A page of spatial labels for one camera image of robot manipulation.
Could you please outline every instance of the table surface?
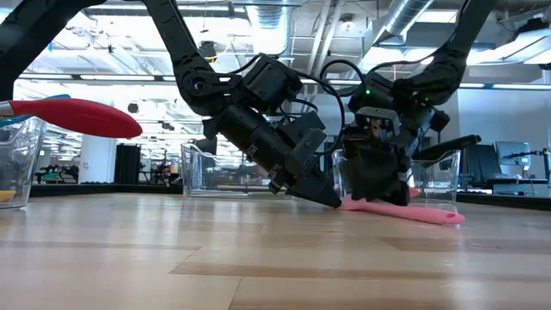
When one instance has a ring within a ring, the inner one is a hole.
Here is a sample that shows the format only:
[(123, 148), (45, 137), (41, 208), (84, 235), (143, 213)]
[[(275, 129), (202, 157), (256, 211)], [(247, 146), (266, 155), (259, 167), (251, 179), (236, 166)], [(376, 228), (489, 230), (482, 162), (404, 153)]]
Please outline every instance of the table surface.
[(108, 194), (0, 211), (0, 308), (551, 309), (551, 213), (461, 227), (295, 200)]

